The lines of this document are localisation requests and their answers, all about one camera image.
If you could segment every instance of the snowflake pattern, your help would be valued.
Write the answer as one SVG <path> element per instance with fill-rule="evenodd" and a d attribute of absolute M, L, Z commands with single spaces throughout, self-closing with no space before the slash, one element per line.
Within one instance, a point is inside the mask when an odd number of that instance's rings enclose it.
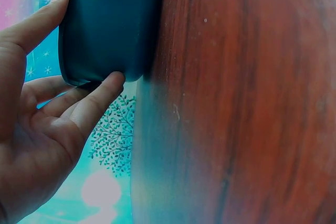
<path fill-rule="evenodd" d="M 0 0 L 0 30 L 25 19 L 48 3 L 50 3 L 50 0 Z M 57 40 L 58 30 L 56 29 L 27 56 L 25 81 L 60 74 Z M 130 176 L 135 106 L 135 97 L 133 95 L 135 94 L 136 85 L 132 87 L 134 89 L 131 88 L 128 91 L 124 91 L 124 94 L 111 104 L 88 139 L 86 147 L 88 149 L 83 152 L 84 163 L 94 167 L 98 165 L 103 169 L 110 170 L 111 175 L 122 177 L 121 179 L 128 179 L 126 181 L 129 181 Z M 128 204 L 130 203 L 127 202 L 125 204 L 125 207 L 129 209 Z M 51 216 L 66 218 L 67 210 L 65 209 L 64 216 L 59 214 L 62 211 L 58 211 Z"/>

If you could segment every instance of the wooden surface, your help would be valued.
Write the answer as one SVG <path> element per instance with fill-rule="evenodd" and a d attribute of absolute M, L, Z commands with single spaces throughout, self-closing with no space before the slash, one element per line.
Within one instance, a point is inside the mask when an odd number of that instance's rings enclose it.
<path fill-rule="evenodd" d="M 134 224 L 336 223 L 336 0 L 164 0 Z"/>

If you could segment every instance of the finger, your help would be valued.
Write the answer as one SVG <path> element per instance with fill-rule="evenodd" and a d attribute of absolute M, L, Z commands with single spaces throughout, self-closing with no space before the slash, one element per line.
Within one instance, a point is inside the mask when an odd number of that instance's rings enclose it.
<path fill-rule="evenodd" d="M 51 0 L 24 21 L 0 33 L 1 44 L 14 44 L 26 55 L 38 46 L 63 20 L 69 0 Z"/>
<path fill-rule="evenodd" d="M 5 135 L 14 130 L 25 80 L 26 55 L 59 25 L 67 4 L 68 0 L 53 0 L 30 18 L 0 31 L 0 90 L 6 94 L 0 99 L 0 122 L 12 125 L 0 124 Z"/>
<path fill-rule="evenodd" d="M 87 83 L 73 88 L 67 93 L 55 97 L 44 105 L 40 111 L 47 116 L 60 117 L 69 107 L 77 103 L 98 87 L 96 83 Z"/>
<path fill-rule="evenodd" d="M 89 137 L 96 124 L 109 105 L 122 91 L 125 77 L 119 72 L 109 75 L 103 83 L 81 100 L 75 107 L 70 119 L 77 125 L 85 140 Z"/>
<path fill-rule="evenodd" d="M 70 118 L 70 116 L 72 115 L 73 111 L 75 110 L 75 108 L 77 107 L 78 103 L 80 101 L 74 103 L 72 106 L 70 106 L 62 115 L 61 117 L 64 117 L 64 118 Z"/>
<path fill-rule="evenodd" d="M 36 111 L 36 106 L 49 101 L 56 96 L 73 88 L 62 76 L 40 78 L 26 82 L 22 87 L 20 97 L 20 113 Z"/>

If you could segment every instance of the printed tree pattern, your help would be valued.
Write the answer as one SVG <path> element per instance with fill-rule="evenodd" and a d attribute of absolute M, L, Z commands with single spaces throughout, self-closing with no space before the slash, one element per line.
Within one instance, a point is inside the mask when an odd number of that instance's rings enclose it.
<path fill-rule="evenodd" d="M 91 158 L 99 158 L 116 176 L 131 173 L 135 97 L 120 95 L 111 104 L 91 135 Z"/>

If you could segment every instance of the knuckle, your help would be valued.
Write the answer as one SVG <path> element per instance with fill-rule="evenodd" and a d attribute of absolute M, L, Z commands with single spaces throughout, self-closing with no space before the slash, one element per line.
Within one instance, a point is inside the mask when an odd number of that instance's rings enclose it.
<path fill-rule="evenodd" d="M 95 97 L 94 95 L 88 95 L 87 99 L 88 99 L 89 103 L 91 103 L 92 106 L 94 106 L 94 108 L 97 110 L 97 112 L 99 114 L 103 115 L 105 113 L 105 110 L 104 110 L 102 104 L 97 99 L 97 97 Z"/>

